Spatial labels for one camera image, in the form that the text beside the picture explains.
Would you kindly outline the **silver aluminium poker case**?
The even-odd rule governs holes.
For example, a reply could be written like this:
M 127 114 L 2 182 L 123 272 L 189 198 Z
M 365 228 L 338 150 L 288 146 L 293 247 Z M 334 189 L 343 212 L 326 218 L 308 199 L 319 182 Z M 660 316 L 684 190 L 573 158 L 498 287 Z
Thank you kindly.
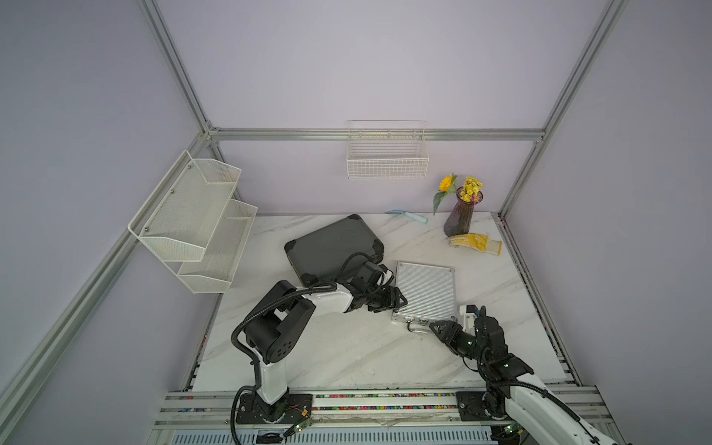
M 454 269 L 399 261 L 395 283 L 407 303 L 392 312 L 394 324 L 429 333 L 433 322 L 457 320 Z

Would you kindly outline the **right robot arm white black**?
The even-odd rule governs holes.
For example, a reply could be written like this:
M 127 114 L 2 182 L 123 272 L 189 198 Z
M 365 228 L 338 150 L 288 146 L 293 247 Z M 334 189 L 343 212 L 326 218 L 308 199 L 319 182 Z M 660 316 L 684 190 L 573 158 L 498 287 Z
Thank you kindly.
M 430 330 L 450 352 L 477 363 L 485 382 L 482 410 L 492 419 L 511 418 L 539 444 L 617 444 L 554 395 L 533 368 L 510 352 L 499 322 L 478 310 L 471 331 L 454 320 Z

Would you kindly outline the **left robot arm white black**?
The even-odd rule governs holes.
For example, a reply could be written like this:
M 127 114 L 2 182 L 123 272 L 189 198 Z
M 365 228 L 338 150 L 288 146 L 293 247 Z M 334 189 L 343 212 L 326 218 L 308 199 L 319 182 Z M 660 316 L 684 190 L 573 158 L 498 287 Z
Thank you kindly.
M 318 315 L 398 310 L 408 304 L 394 285 L 395 275 L 363 252 L 350 255 L 339 270 L 305 287 L 276 283 L 233 330 L 231 344 L 250 358 L 254 398 L 268 408 L 289 393 L 283 361 Z

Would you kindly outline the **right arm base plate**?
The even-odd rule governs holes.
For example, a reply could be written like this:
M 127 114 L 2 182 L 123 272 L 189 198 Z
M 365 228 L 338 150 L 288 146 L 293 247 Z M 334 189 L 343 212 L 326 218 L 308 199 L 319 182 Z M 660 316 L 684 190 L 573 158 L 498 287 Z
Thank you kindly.
M 464 422 L 504 421 L 510 419 L 505 410 L 505 398 L 496 391 L 457 391 L 455 398 L 460 419 Z

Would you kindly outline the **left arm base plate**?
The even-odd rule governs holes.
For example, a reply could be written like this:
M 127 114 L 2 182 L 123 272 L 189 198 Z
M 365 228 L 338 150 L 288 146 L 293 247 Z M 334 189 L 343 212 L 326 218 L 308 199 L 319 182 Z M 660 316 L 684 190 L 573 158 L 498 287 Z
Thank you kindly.
M 251 392 L 240 396 L 235 411 L 238 425 L 295 424 L 313 411 L 313 394 L 287 393 L 274 404 L 268 404 Z

